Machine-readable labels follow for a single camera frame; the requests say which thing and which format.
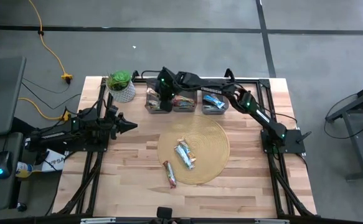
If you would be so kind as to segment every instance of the white plant pot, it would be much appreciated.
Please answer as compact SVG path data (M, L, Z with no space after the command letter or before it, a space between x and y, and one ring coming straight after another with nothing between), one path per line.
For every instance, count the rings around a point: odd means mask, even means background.
M113 96L113 100L115 100L116 102L119 102L119 103L130 102L136 95L136 88L134 87L132 81L129 82L129 85L126 88L124 88L123 90L120 90L120 91L114 91L114 90L109 89L108 86L106 86L106 87L108 88L109 92Z

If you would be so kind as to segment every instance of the yellow extension cord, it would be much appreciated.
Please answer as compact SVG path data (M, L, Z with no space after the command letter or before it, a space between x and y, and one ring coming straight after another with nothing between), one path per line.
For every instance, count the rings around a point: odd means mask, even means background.
M44 115L44 114L43 114L43 112L41 112L41 110L40 110L40 109L39 109L39 107L37 106L37 104L35 104L32 100L30 100L30 99L28 99L28 98L20 97L20 98L18 98L18 100L26 100L26 101L28 101L29 103L32 103L32 104L33 104L33 106L34 106L34 107L37 109L37 111L39 112L39 114L40 114L43 118L45 118L45 119L49 119L49 120L61 120L61 119L62 119L62 117L61 117L61 116L56 117L56 118L51 118L51 117L49 117L49 116Z
M59 59L59 57L44 43L44 39L43 39L43 23L42 23L42 19L40 18L40 14L39 12L37 11L37 8L34 6L32 0L29 0L30 4L32 5L32 7L34 8L36 14L37 14L37 17L39 18L39 23L40 23L40 33L39 33L39 36L40 36L40 40L42 41L42 44L43 46L58 60L59 62L59 65L61 66L61 69L63 71L63 75L61 76L61 78L63 80L65 80L68 84L70 84L70 80L73 78L73 75L69 75L66 71L65 71L65 68L64 66L62 65L62 62L61 62L61 59Z

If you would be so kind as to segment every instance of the laptop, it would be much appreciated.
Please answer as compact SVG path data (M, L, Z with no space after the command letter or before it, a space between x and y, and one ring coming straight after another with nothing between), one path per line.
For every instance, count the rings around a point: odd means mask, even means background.
M11 130L26 58L0 58L0 135Z

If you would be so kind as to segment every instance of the potted plant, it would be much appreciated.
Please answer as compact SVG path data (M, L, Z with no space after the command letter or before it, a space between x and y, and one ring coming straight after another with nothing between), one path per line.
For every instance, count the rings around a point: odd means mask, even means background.
M109 74L106 79L106 86L113 96L113 99L120 103L131 101L136 94L136 89L134 88L130 72L128 71L117 71Z

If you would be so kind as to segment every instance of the desk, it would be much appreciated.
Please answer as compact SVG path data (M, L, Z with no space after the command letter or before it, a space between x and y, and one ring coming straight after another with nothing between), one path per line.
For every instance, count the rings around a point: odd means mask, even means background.
M79 109L94 104L100 83L101 77L86 77ZM270 84L276 112L293 116L286 80L272 78ZM98 183L95 217L154 217L158 206L173 208L174 217L276 217L268 160L262 153L262 127L250 115L229 108L224 115L210 116L224 128L229 138L227 166L208 183L178 182L176 189L170 189L156 153L158 139L172 120L193 114L149 114L144 107L146 84L136 83L135 87L132 102L114 102L125 118L138 127L109 142ZM252 89L252 94L257 96L253 85L244 84L244 87ZM202 115L201 106L199 100L195 114ZM289 118L277 116L277 119L290 129L295 127L295 122ZM85 158L86 153L78 152L66 160L53 212L63 208L80 186ZM286 154L285 161L291 188L308 210L316 213L303 161L293 154ZM281 189L283 208L287 211Z
M22 141L23 135L21 133L0 136L0 152L3 149L11 152L12 162L11 175L6 179L0 179L0 209L16 206L17 203L17 197L15 196L19 194L20 182L16 182L15 171L22 152Z

